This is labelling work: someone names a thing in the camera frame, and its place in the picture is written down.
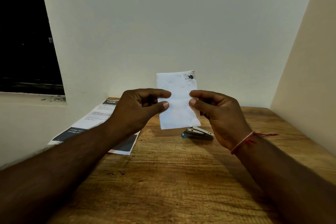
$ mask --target window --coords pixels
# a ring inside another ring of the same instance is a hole
[[[0,91],[64,95],[44,0],[1,0]]]

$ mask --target red thread bracelet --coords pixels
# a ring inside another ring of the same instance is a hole
[[[255,131],[251,132],[247,137],[245,137],[241,142],[239,142],[232,150],[231,150],[231,154],[235,154],[235,152],[237,151],[237,149],[243,144],[243,143],[247,143],[249,145],[252,145],[254,143],[257,143],[256,141],[253,141],[251,139],[251,137],[253,137],[254,135],[259,135],[259,136],[277,136],[279,134],[263,134],[263,133],[256,133]]]

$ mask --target wood grain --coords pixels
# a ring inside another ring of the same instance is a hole
[[[250,126],[336,182],[336,160],[267,108],[242,107]],[[202,128],[212,132],[202,117]],[[216,140],[185,139],[153,117],[130,156],[107,154],[49,223],[283,223],[274,204]]]

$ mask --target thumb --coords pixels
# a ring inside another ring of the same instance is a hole
[[[210,105],[210,104],[207,104],[199,99],[191,99],[189,101],[189,104],[194,107],[195,109],[203,112],[203,113],[206,113],[207,115],[211,116],[213,114],[213,112],[215,111],[215,106],[213,105]]]
[[[144,107],[144,108],[147,109],[148,119],[150,119],[154,115],[167,110],[168,107],[169,107],[169,103],[167,101],[162,101],[162,102],[156,103],[152,106]]]

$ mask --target white paper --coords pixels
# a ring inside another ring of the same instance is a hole
[[[156,84],[158,89],[171,92],[170,98],[157,99],[169,103],[169,108],[160,114],[161,129],[201,125],[200,112],[189,106],[190,91],[197,90],[195,71],[157,73]]]
[[[48,144],[60,144],[76,134],[80,134],[90,128],[102,124],[111,116],[117,103],[118,101],[115,100],[105,100],[102,104],[95,107],[83,118],[75,122],[70,128],[54,137]],[[130,136],[128,139],[122,141],[120,144],[113,147],[113,149],[109,150],[109,152],[122,155],[131,154],[139,133],[140,131]]]

